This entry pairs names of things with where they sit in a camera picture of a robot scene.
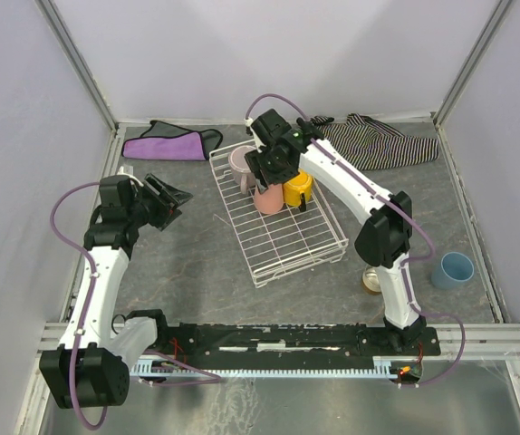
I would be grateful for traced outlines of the lilac textured mug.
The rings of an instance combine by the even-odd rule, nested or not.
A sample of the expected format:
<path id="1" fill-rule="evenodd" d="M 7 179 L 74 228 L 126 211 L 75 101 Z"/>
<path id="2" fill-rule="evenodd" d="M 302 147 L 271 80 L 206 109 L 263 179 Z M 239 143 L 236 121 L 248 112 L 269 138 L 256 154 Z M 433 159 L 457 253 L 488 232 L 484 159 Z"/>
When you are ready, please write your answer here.
<path id="1" fill-rule="evenodd" d="M 232 150 L 228 157 L 233 179 L 242 195 L 255 186 L 255 175 L 246 162 L 246 154 L 252 150 L 255 150 L 254 146 L 241 145 Z"/>

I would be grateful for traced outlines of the yellow plastic cup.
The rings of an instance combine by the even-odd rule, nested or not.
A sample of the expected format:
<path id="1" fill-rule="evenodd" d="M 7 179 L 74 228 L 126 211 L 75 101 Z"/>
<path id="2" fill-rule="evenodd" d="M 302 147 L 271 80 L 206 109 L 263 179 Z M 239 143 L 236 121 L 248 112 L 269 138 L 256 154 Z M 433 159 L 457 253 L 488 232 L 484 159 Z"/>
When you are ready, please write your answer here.
<path id="1" fill-rule="evenodd" d="M 312 187 L 313 177 L 300 170 L 296 177 L 283 184 L 284 203 L 304 212 L 312 195 Z"/>

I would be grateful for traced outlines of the pink plastic cup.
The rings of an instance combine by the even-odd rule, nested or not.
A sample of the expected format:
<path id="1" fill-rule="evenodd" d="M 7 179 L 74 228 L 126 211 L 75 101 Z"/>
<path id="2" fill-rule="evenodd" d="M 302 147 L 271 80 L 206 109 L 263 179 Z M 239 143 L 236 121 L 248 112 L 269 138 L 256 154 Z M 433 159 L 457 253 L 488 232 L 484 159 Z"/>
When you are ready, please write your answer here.
<path id="1" fill-rule="evenodd" d="M 284 193 L 281 184 L 273 184 L 263 193 L 259 188 L 255 189 L 254 194 L 255 208 L 262 214 L 273 215 L 279 212 L 284 206 Z"/>

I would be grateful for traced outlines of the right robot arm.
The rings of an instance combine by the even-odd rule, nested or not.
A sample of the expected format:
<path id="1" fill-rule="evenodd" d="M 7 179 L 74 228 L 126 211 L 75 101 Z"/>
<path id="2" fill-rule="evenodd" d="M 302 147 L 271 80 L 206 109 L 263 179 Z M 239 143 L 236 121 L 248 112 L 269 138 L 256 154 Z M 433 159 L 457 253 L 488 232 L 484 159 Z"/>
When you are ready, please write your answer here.
<path id="1" fill-rule="evenodd" d="M 409 273 L 410 197 L 393 194 L 362 175 L 309 121 L 298 119 L 291 125 L 270 109 L 256 119 L 247 117 L 246 131 L 256 145 L 246 162 L 258 188 L 284 184 L 304 171 L 356 217 L 361 231 L 355 249 L 378 277 L 388 334 L 397 347 L 413 344 L 426 321 L 415 306 Z"/>

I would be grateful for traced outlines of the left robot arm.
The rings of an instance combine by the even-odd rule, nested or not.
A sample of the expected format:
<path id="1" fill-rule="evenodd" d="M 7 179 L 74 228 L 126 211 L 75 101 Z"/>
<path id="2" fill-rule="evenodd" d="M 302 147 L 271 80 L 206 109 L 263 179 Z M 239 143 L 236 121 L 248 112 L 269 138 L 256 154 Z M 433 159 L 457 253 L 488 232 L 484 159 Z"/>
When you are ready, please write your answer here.
<path id="1" fill-rule="evenodd" d="M 84 272 L 60 342 L 44 351 L 39 362 L 58 407 L 77 411 L 122 405 L 132 366 L 146 350 L 168 344 L 169 327 L 159 309 L 129 313 L 119 333 L 113 333 L 111 320 L 140 229 L 164 230 L 193 197 L 153 174 L 142 180 L 109 176 L 94 186 L 100 203 L 82 243 L 58 236 L 84 256 Z"/>

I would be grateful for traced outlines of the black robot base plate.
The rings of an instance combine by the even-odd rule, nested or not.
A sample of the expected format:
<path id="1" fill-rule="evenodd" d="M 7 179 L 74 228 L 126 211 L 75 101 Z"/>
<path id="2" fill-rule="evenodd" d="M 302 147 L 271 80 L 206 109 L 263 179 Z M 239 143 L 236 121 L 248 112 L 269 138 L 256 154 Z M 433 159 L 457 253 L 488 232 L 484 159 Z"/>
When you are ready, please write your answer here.
<path id="1" fill-rule="evenodd" d="M 435 328 L 403 342 L 384 326 L 179 324 L 149 348 L 199 369 L 371 368 L 375 357 L 441 355 Z"/>

